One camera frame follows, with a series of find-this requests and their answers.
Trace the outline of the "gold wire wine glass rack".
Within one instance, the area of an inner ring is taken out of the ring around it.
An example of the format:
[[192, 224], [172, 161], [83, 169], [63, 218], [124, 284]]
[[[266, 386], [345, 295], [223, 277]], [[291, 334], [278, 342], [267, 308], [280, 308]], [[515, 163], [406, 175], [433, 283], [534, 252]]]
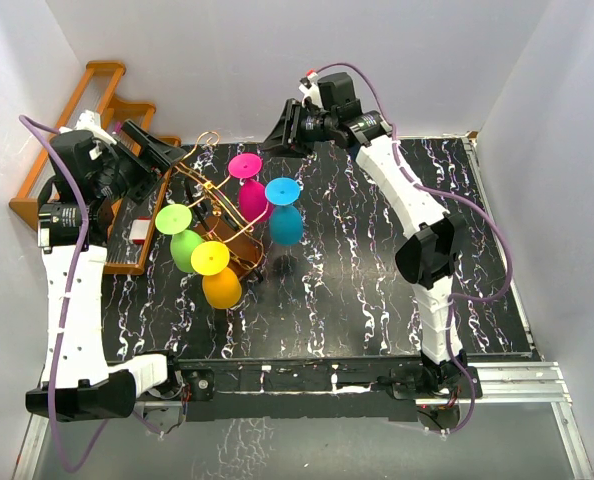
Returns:
[[215, 182], [191, 168], [187, 161], [201, 145], [214, 149], [220, 142], [216, 131], [201, 133], [192, 149], [186, 153], [172, 170], [181, 175], [187, 207], [198, 224], [198, 233], [204, 240], [220, 241], [230, 252], [229, 266], [234, 269], [240, 281], [254, 278], [257, 283], [264, 280], [261, 264], [265, 248], [261, 239], [255, 236], [255, 223], [245, 219], [239, 207], [225, 192], [235, 177], [228, 174]]

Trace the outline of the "pink wine glass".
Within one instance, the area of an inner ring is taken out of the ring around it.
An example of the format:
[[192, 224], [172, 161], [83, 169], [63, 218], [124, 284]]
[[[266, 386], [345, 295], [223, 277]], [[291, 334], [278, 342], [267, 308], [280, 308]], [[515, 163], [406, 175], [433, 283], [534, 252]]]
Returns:
[[253, 153], [236, 155], [228, 164], [229, 175], [243, 181], [238, 192], [238, 207], [248, 223], [267, 221], [273, 210], [266, 198], [265, 186], [257, 180], [262, 167], [262, 159]]

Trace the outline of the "orange wine glass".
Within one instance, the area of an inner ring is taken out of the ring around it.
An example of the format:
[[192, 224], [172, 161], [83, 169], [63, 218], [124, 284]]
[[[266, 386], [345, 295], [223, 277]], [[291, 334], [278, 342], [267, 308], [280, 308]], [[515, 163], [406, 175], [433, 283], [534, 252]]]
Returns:
[[202, 289], [209, 305], [215, 309], [230, 309], [241, 298], [242, 287], [229, 267], [230, 250], [219, 241], [206, 241], [191, 255], [193, 269], [202, 276]]

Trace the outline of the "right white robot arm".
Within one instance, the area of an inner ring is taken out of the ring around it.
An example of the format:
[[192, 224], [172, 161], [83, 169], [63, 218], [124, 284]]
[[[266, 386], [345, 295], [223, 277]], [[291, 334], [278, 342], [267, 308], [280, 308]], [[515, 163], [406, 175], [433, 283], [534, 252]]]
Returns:
[[411, 285], [422, 328], [417, 390], [450, 400], [477, 397], [473, 373], [454, 323], [453, 279], [465, 220], [424, 191], [420, 178], [401, 157], [394, 124], [381, 109], [366, 111], [351, 76], [309, 71], [300, 81], [300, 100], [286, 101], [263, 143], [265, 152], [303, 158], [318, 143], [331, 142], [354, 158], [396, 214], [404, 243], [395, 262]]

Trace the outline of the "green wine glass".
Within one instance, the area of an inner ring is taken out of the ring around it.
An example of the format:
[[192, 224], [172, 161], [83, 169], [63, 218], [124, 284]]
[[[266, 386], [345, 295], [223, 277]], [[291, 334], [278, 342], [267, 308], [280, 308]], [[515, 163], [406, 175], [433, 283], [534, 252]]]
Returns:
[[193, 214], [183, 204], [171, 204], [162, 208], [155, 218], [159, 233], [170, 236], [170, 253], [176, 267], [184, 273], [194, 273], [191, 256], [203, 243], [203, 238], [190, 229]]

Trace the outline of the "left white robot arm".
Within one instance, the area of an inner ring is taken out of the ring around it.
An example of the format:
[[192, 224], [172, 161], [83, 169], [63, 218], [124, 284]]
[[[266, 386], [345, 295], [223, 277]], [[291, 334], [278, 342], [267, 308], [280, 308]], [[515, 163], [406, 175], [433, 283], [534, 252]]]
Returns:
[[175, 165], [181, 148], [126, 120], [121, 131], [140, 148], [133, 153], [106, 131], [99, 113], [85, 110], [52, 138], [21, 116], [49, 154], [53, 175], [37, 199], [37, 240], [48, 284], [48, 347], [27, 410], [59, 422], [126, 418], [145, 393], [177, 396], [184, 376], [172, 353], [141, 353], [116, 365], [103, 347], [101, 290], [112, 206], [143, 202]]

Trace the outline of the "blue wine glass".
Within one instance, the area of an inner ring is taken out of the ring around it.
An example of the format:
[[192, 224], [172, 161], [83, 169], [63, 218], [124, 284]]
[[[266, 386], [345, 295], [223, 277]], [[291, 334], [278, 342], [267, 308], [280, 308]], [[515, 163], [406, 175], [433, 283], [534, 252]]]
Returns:
[[301, 241], [303, 220], [294, 206], [300, 194], [299, 184], [287, 177], [275, 178], [265, 188], [266, 199], [273, 206], [269, 219], [270, 236], [279, 245], [291, 246]]

